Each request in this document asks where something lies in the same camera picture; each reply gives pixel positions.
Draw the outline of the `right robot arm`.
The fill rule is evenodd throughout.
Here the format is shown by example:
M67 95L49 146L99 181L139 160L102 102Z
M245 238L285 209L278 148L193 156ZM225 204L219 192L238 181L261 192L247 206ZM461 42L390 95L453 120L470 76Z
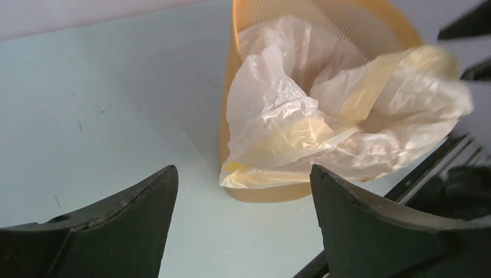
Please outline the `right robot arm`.
M490 1L440 29L448 41L490 35ZM490 215L490 153L469 135L451 138L450 150L424 173L400 203L425 213L471 221Z

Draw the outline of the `translucent cream trash bag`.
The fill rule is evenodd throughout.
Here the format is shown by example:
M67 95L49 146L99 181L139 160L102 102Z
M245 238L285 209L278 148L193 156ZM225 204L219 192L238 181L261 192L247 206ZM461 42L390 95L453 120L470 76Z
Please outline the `translucent cream trash bag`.
M367 60L352 41L293 16L238 37L225 188L304 183L314 164L350 180L379 178L428 152L474 108L440 47Z

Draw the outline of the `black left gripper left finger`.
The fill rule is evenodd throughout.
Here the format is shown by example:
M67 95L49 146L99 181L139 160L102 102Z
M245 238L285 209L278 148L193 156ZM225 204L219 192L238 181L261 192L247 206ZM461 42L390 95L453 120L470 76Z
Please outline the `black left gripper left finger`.
M169 165L45 223L1 229L2 277L158 277L178 193Z

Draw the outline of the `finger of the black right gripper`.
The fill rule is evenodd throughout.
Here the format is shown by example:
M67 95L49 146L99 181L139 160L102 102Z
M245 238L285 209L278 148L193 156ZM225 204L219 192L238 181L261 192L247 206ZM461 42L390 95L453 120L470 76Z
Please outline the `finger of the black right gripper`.
M470 82L490 82L490 58L466 68L460 79Z
M442 28L438 40L475 38L490 35L490 0L483 1Z

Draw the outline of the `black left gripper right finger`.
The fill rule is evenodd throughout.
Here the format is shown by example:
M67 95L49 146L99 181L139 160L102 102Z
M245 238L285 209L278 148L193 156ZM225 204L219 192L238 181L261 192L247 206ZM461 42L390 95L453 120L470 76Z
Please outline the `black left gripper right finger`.
M331 277L489 277L490 226L403 206L320 165L310 185Z

